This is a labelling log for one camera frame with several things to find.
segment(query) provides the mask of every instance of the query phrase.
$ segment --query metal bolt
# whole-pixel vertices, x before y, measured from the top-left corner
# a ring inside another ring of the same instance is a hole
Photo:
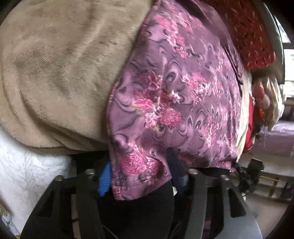
[[[229,178],[227,177],[227,175],[224,175],[224,174],[223,174],[223,175],[221,175],[220,177],[221,177],[221,179],[224,180],[224,181],[228,181],[228,180],[229,180]]]
[[[88,175],[91,175],[91,174],[94,174],[95,173],[95,170],[92,169],[92,168],[89,168],[85,171],[85,174],[88,174]]]
[[[189,173],[189,174],[198,174],[198,170],[195,169],[195,168],[190,168],[190,169],[188,170],[188,173]]]
[[[62,175],[57,175],[55,177],[55,181],[62,181],[64,179],[64,177]]]

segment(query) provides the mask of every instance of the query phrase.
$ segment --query floral pillow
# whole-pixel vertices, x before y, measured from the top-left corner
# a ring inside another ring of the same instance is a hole
[[[263,69],[275,61],[275,52],[262,18],[251,0],[203,0],[212,6],[227,24],[244,68]]]
[[[191,0],[189,12],[182,2],[155,2],[109,97],[118,200],[170,180],[169,148],[191,167],[231,169],[237,157],[241,60],[212,7]]]

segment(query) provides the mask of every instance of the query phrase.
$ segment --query beige fleece blanket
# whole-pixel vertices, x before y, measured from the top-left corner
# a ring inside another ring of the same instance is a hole
[[[22,0],[0,26],[0,124],[44,153],[105,150],[108,94],[152,0]]]

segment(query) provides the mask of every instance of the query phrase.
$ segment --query purple fabric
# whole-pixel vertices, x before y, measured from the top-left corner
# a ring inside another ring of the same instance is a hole
[[[212,7],[157,1],[109,98],[115,198],[136,199],[170,180],[169,147],[191,166],[230,169],[241,74],[239,55]]]
[[[279,120],[272,132],[267,127],[260,131],[250,152],[282,157],[294,156],[294,122]]]

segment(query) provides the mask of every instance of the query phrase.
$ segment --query white quilted blanket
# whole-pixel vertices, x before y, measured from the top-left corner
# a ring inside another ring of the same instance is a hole
[[[0,126],[0,203],[19,232],[52,179],[68,177],[70,169],[69,156],[37,154]]]

